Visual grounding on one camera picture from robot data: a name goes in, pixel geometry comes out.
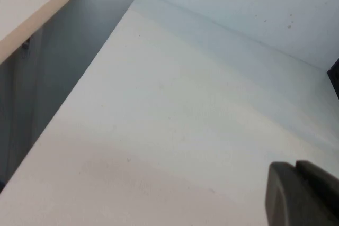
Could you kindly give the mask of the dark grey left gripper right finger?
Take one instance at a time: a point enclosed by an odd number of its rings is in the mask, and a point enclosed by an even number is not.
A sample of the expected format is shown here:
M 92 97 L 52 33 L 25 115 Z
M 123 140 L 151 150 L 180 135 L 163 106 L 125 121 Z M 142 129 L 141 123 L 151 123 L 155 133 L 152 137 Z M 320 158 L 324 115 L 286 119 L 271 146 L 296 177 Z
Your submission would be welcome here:
M 338 210 L 338 178 L 310 161 L 296 161 L 295 169 L 329 210 Z

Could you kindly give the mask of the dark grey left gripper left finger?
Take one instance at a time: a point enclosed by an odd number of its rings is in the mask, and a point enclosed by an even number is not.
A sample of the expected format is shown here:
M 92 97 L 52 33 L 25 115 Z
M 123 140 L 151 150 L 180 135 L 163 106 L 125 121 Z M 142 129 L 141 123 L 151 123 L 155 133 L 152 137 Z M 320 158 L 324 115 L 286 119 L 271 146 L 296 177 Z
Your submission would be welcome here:
M 273 162 L 269 166 L 265 196 L 268 225 L 338 225 L 338 210 L 325 206 L 295 165 Z

